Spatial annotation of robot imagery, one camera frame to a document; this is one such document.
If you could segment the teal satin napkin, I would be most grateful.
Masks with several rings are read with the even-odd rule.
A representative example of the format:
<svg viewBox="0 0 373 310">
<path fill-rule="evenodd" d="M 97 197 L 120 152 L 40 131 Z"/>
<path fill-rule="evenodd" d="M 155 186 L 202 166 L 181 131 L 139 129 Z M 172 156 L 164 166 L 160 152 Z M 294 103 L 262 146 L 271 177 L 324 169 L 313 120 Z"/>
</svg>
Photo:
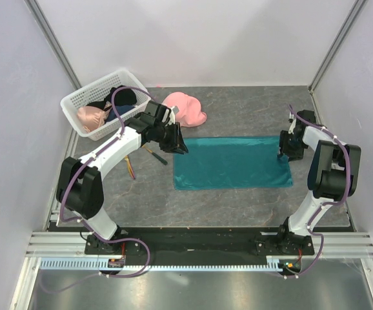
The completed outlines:
<svg viewBox="0 0 373 310">
<path fill-rule="evenodd" d="M 174 188 L 181 191 L 293 186 L 288 158 L 278 157 L 279 136 L 187 138 L 174 155 Z"/>
</svg>

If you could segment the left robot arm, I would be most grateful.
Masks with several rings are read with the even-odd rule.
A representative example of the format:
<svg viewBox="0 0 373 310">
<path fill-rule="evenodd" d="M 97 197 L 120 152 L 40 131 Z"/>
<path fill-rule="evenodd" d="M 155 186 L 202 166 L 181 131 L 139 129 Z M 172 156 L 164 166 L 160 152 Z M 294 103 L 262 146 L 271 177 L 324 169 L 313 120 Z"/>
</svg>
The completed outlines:
<svg viewBox="0 0 373 310">
<path fill-rule="evenodd" d="M 156 142 L 166 153 L 188 153 L 176 121 L 178 112 L 177 106 L 149 101 L 144 111 L 126 120 L 100 147 L 79 159 L 67 157 L 56 189 L 56 200 L 61 204 L 59 219 L 66 221 L 63 213 L 68 209 L 97 235 L 102 250 L 118 252 L 122 239 L 117 235 L 118 225 L 103 207 L 103 180 L 126 156 L 149 142 Z"/>
</svg>

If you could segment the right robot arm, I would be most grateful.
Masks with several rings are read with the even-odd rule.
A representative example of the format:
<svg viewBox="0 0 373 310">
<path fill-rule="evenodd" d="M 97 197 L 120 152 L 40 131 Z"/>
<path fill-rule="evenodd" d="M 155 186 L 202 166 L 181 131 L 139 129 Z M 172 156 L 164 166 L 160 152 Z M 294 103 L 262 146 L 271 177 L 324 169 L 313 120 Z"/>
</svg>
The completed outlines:
<svg viewBox="0 0 373 310">
<path fill-rule="evenodd" d="M 343 205 L 357 188 L 361 147 L 342 142 L 326 126 L 316 123 L 315 112 L 290 109 L 290 128 L 280 132 L 277 158 L 303 159 L 308 148 L 314 151 L 307 176 L 308 192 L 297 209 L 279 227 L 276 248 L 290 254 L 306 248 L 313 230 L 333 206 Z"/>
</svg>

